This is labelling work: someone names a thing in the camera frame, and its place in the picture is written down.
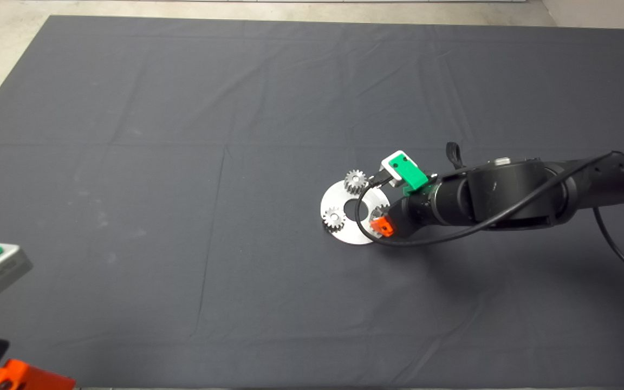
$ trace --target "concrete floor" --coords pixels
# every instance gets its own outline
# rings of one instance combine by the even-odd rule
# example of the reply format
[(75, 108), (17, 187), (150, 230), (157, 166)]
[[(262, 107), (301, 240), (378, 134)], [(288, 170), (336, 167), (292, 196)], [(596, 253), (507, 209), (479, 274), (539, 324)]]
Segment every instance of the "concrete floor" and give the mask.
[(200, 3), (0, 0), (0, 85), (49, 15), (117, 15), (314, 22), (555, 25), (527, 3)]

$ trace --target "table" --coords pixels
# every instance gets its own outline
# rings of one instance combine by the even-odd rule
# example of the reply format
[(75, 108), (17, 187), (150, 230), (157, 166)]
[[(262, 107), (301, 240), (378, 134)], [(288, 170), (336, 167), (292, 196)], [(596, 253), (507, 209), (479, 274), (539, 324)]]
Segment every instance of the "table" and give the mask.
[(0, 337), (82, 386), (624, 386), (588, 210), (412, 250), (322, 230), (346, 171), (446, 171), (447, 141), (624, 151), (624, 30), (51, 17), (0, 88), (0, 242), (35, 264)]

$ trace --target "black cable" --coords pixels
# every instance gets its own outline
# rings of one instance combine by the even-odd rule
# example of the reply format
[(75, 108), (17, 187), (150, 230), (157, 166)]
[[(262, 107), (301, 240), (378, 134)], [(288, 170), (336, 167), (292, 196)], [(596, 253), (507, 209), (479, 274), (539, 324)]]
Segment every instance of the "black cable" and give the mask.
[(480, 222), (466, 229), (459, 230), (458, 232), (451, 233), (449, 235), (443, 235), (443, 236), (436, 237), (436, 238), (424, 239), (424, 240), (418, 240), (418, 241), (394, 241), (390, 239), (379, 239), (377, 237), (374, 237), (374, 235), (372, 235), (370, 232), (367, 232), (367, 230), (365, 230), (365, 228), (362, 227), (361, 220), (360, 220), (360, 206), (362, 203), (362, 198), (366, 195), (366, 193), (371, 188), (377, 187), (378, 185), (384, 185), (388, 183), (389, 180), (386, 180), (383, 182), (371, 183), (370, 185), (368, 185), (366, 188), (362, 190), (359, 197), (357, 198), (357, 203), (355, 207), (356, 224), (365, 237), (367, 237), (368, 239), (371, 239), (374, 242), (377, 242), (377, 244), (382, 244), (386, 246), (398, 246), (398, 247), (424, 246), (424, 245), (433, 245), (433, 244), (440, 244), (441, 242), (452, 241), (454, 239), (459, 239), (462, 237), (466, 237), (468, 235), (472, 235), (475, 232), (479, 232), (485, 228), (490, 227), (490, 225), (496, 224), (500, 222), (501, 220), (506, 219), (513, 213), (517, 212), (518, 210), (528, 205), (530, 202), (533, 202), (533, 200), (540, 197), (540, 195), (545, 193), (547, 190), (567, 180), (570, 176), (583, 170), (587, 166), (592, 165), (593, 163), (596, 163), (597, 161), (602, 160), (615, 153), (619, 153), (619, 152), (612, 151), (612, 152), (609, 152), (609, 153), (606, 153), (604, 155), (600, 155), (597, 157), (587, 158), (586, 160), (580, 160), (580, 162), (578, 162), (575, 166), (572, 166), (571, 168), (567, 168), (567, 170), (562, 171), (559, 175), (553, 176), (552, 178), (548, 179), (547, 181), (545, 181), (545, 183), (543, 183), (542, 185), (537, 187), (535, 190), (530, 192), (529, 195), (523, 197), (521, 200), (519, 200), (515, 204), (511, 205), (510, 207), (507, 207), (505, 210), (500, 211), (499, 213), (484, 220), (483, 222)]
[(461, 161), (461, 149), (456, 142), (446, 143), (446, 158), (454, 166), (455, 170), (465, 167), (463, 161)]
[(622, 254), (622, 251), (620, 250), (620, 248), (618, 248), (616, 243), (611, 238), (611, 235), (609, 234), (608, 230), (606, 229), (606, 225), (604, 224), (603, 219), (601, 218), (601, 212), (599, 211), (598, 207), (594, 207), (594, 217), (596, 217), (596, 223), (599, 225), (599, 229), (601, 230), (601, 234), (606, 239), (606, 242), (611, 247), (613, 252), (615, 252), (615, 254), (624, 263), (624, 254)]

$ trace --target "white wall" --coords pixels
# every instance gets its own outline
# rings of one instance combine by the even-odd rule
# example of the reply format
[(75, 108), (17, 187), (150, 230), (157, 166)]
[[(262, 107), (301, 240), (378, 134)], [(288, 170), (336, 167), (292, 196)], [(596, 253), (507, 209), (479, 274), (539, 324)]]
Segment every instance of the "white wall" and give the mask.
[(563, 27), (624, 29), (624, 0), (543, 0)]

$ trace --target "small spur gear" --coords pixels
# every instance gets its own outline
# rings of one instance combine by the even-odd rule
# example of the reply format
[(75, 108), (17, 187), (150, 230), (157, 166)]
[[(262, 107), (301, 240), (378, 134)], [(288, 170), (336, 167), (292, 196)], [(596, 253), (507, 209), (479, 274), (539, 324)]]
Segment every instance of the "small spur gear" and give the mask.
[(322, 221), (329, 232), (338, 232), (346, 222), (346, 214), (339, 208), (332, 207), (324, 212)]
[(346, 173), (346, 178), (343, 181), (343, 185), (346, 191), (353, 193), (353, 195), (359, 194), (363, 188), (367, 187), (367, 176), (362, 171), (352, 170)]
[(389, 210), (389, 205), (379, 205), (375, 207), (374, 210), (369, 213), (369, 220), (377, 219), (383, 216), (387, 212), (387, 210)]

